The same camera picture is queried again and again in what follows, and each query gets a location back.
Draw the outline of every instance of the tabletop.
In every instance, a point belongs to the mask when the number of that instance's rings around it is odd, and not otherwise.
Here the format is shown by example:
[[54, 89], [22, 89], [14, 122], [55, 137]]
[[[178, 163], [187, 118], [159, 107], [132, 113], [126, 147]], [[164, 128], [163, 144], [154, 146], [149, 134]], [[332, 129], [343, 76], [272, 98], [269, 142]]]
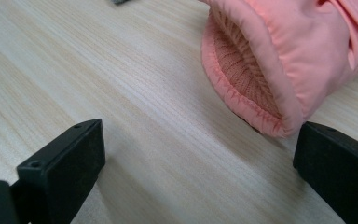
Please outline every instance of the tabletop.
[[[343, 223], [298, 175], [295, 134], [256, 132], [200, 61], [196, 0], [0, 0], [0, 179], [102, 119], [106, 165], [73, 223]], [[358, 140], [358, 78], [310, 118]]]

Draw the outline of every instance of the wood grain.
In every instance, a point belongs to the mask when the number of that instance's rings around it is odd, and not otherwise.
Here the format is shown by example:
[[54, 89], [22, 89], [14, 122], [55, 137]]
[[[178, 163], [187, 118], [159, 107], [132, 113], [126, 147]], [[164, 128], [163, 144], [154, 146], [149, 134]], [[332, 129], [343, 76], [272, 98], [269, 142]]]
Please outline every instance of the wood grain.
[[[292, 167], [296, 136], [255, 132], [200, 61], [198, 1], [0, 0], [0, 179], [103, 119], [107, 164], [74, 223], [342, 223]], [[311, 118], [358, 139], [358, 79]]]

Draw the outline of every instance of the pink fabric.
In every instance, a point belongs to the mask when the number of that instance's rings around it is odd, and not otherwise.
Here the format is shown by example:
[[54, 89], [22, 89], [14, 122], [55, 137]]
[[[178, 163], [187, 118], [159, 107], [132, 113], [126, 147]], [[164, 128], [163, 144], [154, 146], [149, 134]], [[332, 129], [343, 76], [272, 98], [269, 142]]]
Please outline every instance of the pink fabric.
[[299, 130], [358, 76], [358, 1], [205, 0], [202, 62], [218, 94], [261, 133]]

